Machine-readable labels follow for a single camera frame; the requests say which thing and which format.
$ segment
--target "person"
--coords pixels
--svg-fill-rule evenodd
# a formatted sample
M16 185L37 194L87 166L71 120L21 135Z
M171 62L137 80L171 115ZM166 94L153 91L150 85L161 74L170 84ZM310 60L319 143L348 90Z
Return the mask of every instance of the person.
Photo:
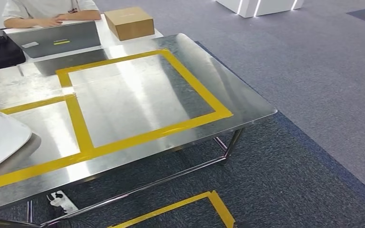
M100 20L93 0L8 0L3 11L9 29L52 27L64 20Z

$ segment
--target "table top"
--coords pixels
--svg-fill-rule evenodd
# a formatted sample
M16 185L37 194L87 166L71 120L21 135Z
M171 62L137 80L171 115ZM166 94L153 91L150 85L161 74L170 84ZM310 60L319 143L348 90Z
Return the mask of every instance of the table top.
M276 109L178 34L1 69L0 111L41 138L35 152L19 151L0 165L1 207Z
M82 22L82 21L65 20L65 21L63 21L63 24L67 25L67 24L73 24L73 23L79 23L79 22ZM84 49L75 50L75 51L68 51L68 52L64 52L64 53L59 53L59 54L44 56L44 57L39 57L39 58L30 58L25 53L25 56L26 56L25 64L39 62L39 61L43 61L43 60L47 60L47 59L59 58L59 57L63 57L63 56L79 54L82 52L99 50L99 49L108 48L108 47L111 47L114 45L130 44L130 43L134 43L134 42L144 40L144 39L154 39L154 38L163 37L162 33L160 33L157 29L154 29L154 35L120 41L114 35L114 33L108 28L107 20L106 20L106 17L104 16L104 14L101 14L101 20L96 20L96 26L97 26L98 36L100 37L101 46L89 47L89 48L84 48ZM12 28L12 29L10 28L10 29L6 29L5 32L7 34L11 34L11 33L29 31L29 30L38 29L38 28L41 28L41 27L36 26L35 28L29 28L29 29L28 28L22 28L22 29L21 28Z

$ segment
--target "white desk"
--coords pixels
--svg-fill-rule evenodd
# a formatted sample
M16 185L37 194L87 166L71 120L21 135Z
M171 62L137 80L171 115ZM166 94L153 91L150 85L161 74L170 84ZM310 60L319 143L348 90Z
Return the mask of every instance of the white desk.
M79 22L79 21L68 20L68 21L64 21L64 24L72 24L72 23L77 23L77 22ZM59 54L50 55L50 56L44 56L44 57L40 57L40 58L30 58L27 54L25 54L26 62L24 64L39 62L42 60L58 58L58 57L63 57L63 56L70 56L70 55L79 54L82 52L88 52L88 51L94 51L94 50L98 50L98 49L102 49L102 48L108 48L108 47L115 46L115 45L132 43L132 42L136 42L136 41L144 40L144 39L153 39L153 38L163 37L163 34L160 33L157 29L155 29L154 35L120 41L108 28L107 20L106 20L104 14L101 15L101 20L96 21L96 25L97 25L98 35L100 37L101 46L89 47L89 48L84 48L84 49L80 49L80 50L76 50L76 51L69 51L69 52L59 53ZM22 32L22 31L29 31L29 30L33 30L33 29L37 29L37 28L39 28L39 27L29 28L29 29L28 28L22 28L22 29L21 28L12 28L12 29L5 30L5 32L7 34L10 34L10 33Z

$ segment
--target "brown box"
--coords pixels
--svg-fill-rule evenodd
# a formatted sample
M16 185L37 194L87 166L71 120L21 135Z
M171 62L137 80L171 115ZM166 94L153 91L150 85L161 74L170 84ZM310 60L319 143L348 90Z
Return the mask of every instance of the brown box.
M104 15L108 27L121 41L154 34L153 18L140 7L113 10Z

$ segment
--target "led light strip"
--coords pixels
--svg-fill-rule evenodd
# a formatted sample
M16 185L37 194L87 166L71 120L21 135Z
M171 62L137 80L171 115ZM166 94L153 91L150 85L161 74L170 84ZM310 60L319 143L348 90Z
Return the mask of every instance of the led light strip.
M295 9L296 4L297 4L297 1L298 1L298 0L295 0L295 2L293 3L293 6L292 6L292 9L291 9L291 10L294 10L294 9Z
M237 14L240 14L242 6L243 6L243 0L240 0L239 9L237 10Z
M255 7L255 12L254 12L254 16L256 17L257 16L257 13L258 13L258 9L259 9L259 5L261 4L261 0L258 0L257 2L257 6Z

